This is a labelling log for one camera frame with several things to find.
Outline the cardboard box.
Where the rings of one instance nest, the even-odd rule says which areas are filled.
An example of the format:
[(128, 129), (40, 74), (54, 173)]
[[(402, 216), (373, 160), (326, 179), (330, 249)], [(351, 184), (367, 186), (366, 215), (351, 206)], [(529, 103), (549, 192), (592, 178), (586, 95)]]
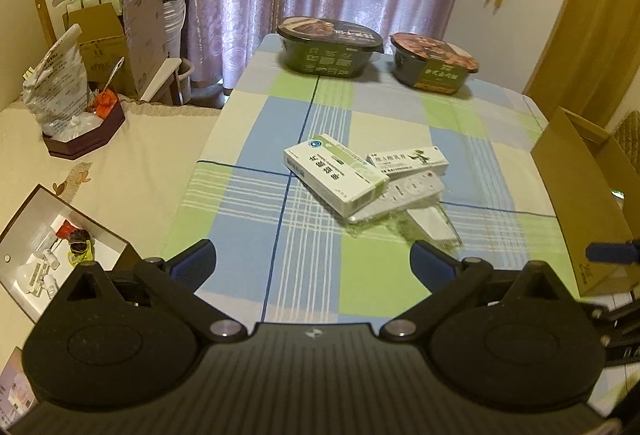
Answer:
[(581, 296), (630, 292), (639, 285), (639, 261), (593, 262), (591, 243), (639, 238), (639, 174), (613, 135), (585, 118), (557, 109), (532, 157), (560, 223)]

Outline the brown cardboard boxes pile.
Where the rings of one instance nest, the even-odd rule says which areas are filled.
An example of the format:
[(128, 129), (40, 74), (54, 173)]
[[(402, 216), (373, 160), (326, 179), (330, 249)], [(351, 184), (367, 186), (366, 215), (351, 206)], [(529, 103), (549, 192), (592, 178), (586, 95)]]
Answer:
[(35, 0), (46, 43), (73, 24), (90, 84), (145, 102), (180, 100), (182, 59), (170, 50), (163, 0)]

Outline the rectangular green noodle bowl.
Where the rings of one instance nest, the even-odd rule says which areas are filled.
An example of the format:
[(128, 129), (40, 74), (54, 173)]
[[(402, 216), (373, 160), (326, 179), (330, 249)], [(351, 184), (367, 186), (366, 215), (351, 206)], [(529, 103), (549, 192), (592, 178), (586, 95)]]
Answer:
[(352, 78), (372, 54), (382, 54), (383, 39), (366, 26), (327, 18), (288, 17), (277, 28), (282, 60), (291, 70), (310, 75)]

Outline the crumpled white plastic bag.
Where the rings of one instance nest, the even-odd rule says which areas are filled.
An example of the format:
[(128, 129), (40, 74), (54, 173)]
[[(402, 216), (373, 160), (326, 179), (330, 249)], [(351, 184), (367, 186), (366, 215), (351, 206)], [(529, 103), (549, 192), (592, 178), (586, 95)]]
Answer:
[(58, 135), (93, 103), (94, 94), (78, 47), (81, 34), (80, 25), (74, 23), (24, 80), (23, 102), (44, 135)]

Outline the white remote control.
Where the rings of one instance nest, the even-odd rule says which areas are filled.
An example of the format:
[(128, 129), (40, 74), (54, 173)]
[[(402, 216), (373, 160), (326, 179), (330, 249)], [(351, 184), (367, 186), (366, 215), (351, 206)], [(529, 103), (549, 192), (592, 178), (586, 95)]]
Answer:
[(391, 180), (386, 190), (371, 203), (347, 218), (349, 224), (375, 219), (408, 210), (418, 204), (437, 202), (445, 185), (432, 170), (424, 170), (405, 177)]

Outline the round green noodle bowl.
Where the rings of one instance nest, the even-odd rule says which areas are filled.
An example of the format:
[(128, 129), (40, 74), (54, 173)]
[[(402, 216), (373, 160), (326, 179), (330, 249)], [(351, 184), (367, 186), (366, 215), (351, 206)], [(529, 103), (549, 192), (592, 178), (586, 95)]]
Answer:
[(468, 52), (440, 39), (398, 32), (390, 36), (390, 42), (394, 77), (410, 88), (454, 95), (480, 69)]

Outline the white green medicine box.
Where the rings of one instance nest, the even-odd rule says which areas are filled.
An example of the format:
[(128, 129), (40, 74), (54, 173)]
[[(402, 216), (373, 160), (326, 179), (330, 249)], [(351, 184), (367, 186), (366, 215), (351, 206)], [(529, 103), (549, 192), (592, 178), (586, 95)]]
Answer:
[(321, 134), (283, 151), (285, 166), (344, 218), (386, 190), (390, 178), (333, 137)]

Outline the dark red octagonal box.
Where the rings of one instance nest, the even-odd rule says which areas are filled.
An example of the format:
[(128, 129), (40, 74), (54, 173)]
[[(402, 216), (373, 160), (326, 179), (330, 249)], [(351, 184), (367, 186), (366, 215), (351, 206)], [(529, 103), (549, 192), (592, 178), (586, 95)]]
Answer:
[(88, 112), (74, 116), (58, 135), (42, 135), (42, 139), (53, 158), (77, 160), (106, 146), (125, 120), (118, 96), (111, 88), (104, 88), (96, 95)]

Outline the long white ointment box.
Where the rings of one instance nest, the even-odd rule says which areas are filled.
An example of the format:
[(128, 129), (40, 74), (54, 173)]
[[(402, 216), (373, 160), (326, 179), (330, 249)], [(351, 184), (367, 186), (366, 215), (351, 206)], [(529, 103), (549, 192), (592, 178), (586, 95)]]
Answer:
[(390, 178), (409, 176), (424, 170), (444, 176), (449, 166), (446, 156), (435, 146), (373, 152), (367, 155), (366, 160)]

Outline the clear plastic bag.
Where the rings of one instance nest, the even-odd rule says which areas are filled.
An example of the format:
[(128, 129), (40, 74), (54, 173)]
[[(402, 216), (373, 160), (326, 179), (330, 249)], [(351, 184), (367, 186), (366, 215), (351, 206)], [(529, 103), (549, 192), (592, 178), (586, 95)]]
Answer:
[(459, 233), (440, 203), (394, 210), (385, 215), (346, 225), (348, 233), (354, 237), (372, 237), (374, 230), (380, 228), (408, 243), (423, 240), (445, 250), (462, 245)]

